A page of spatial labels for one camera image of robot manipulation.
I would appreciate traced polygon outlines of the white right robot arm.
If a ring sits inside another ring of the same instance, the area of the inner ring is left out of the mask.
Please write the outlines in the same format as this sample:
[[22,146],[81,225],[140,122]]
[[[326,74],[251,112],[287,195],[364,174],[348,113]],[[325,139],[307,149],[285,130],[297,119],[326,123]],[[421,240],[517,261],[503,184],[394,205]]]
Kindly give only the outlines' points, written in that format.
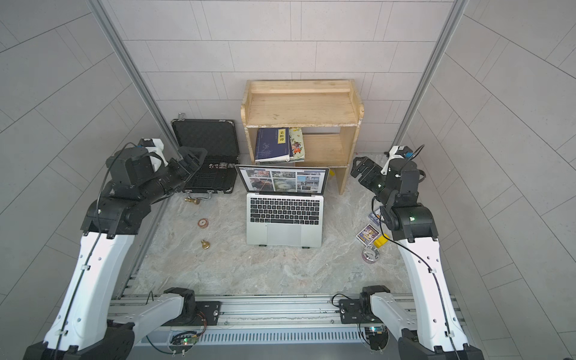
[[351,175],[371,191],[380,220],[391,232],[406,265],[416,309],[416,324],[388,292],[370,294],[370,312],[397,340],[401,359],[483,359],[458,321],[440,262],[437,226],[419,201],[423,172],[409,158],[390,158],[381,167],[368,157],[353,161]]

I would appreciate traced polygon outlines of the silver laptop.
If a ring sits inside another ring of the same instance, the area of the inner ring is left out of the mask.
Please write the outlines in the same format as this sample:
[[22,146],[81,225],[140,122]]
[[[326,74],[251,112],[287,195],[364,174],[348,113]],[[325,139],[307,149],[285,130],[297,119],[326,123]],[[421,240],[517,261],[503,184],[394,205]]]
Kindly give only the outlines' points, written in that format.
[[247,191],[249,245],[322,245],[328,168],[237,164],[235,169]]

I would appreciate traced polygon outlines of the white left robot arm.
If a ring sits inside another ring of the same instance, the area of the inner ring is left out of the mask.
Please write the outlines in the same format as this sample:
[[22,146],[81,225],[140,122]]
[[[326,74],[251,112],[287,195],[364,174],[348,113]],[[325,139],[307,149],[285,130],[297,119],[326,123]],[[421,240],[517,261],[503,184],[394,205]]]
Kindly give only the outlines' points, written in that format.
[[132,310],[109,315],[128,250],[152,205],[179,192],[201,168],[204,148],[183,146],[164,159],[159,139],[129,142],[106,160],[96,201],[81,225],[75,270],[61,309],[42,342],[25,359],[126,359],[135,343],[174,320],[198,319],[194,291],[174,288]]

